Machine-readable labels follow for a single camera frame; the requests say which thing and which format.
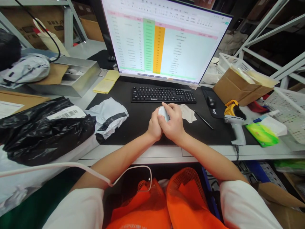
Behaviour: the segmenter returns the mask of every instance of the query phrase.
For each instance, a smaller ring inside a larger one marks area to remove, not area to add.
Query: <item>black mouse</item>
[[[207,105],[210,107],[210,108],[213,108],[215,106],[215,100],[211,97],[211,96],[208,96],[207,97]]]

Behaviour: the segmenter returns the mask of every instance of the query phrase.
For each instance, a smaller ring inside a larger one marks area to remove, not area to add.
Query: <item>pen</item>
[[[214,129],[197,111],[194,111],[211,129]]]

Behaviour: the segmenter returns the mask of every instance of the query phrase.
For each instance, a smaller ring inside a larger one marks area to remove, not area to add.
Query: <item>hand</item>
[[[162,129],[158,122],[159,108],[152,113],[152,118],[149,120],[148,130],[145,134],[151,137],[155,142],[159,141],[162,136]]]
[[[170,120],[166,122],[163,115],[158,115],[159,124],[166,137],[177,144],[177,142],[185,135],[181,109],[179,105],[173,103],[167,105],[163,102],[162,105],[169,115]]]

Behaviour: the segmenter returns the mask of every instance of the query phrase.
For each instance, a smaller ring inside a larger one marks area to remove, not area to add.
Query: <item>orange vest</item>
[[[138,190],[148,190],[150,183],[141,181]],[[227,228],[208,209],[196,171],[184,168],[174,174],[166,188],[166,197],[156,179],[149,192],[138,192],[114,209],[107,229],[174,229]]]

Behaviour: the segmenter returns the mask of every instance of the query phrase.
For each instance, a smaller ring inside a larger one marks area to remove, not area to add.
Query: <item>desk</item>
[[[86,51],[84,59],[88,58],[89,54]],[[98,78],[88,92],[82,97],[67,97],[72,103],[79,106],[81,109],[86,109],[90,102],[95,97],[92,89],[102,80]],[[249,117],[258,117],[259,114],[251,112],[248,107],[242,107],[242,111]],[[99,159],[119,149],[122,145],[100,145],[90,151],[87,155],[81,158],[78,162],[91,166]],[[229,160],[236,160],[236,152],[232,146],[211,146],[216,151],[227,157]],[[284,159],[284,158],[305,158],[305,151],[291,152],[285,143],[282,141],[272,147],[262,148],[259,145],[246,145],[240,147],[240,160],[268,160],[268,159]],[[143,155],[141,155],[134,164],[153,164],[153,163],[187,163],[196,162],[188,152],[177,146],[152,146]]]

